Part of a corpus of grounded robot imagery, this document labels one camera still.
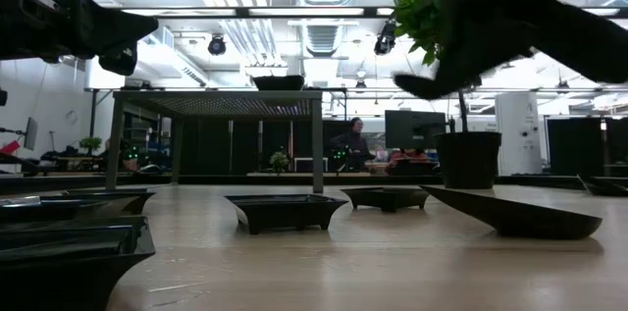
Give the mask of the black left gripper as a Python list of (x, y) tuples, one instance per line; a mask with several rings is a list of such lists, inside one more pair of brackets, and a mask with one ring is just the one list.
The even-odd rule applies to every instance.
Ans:
[(130, 76), (137, 42), (157, 28), (153, 17), (94, 0), (1, 0), (1, 58), (57, 64), (66, 56), (96, 57), (102, 69)]

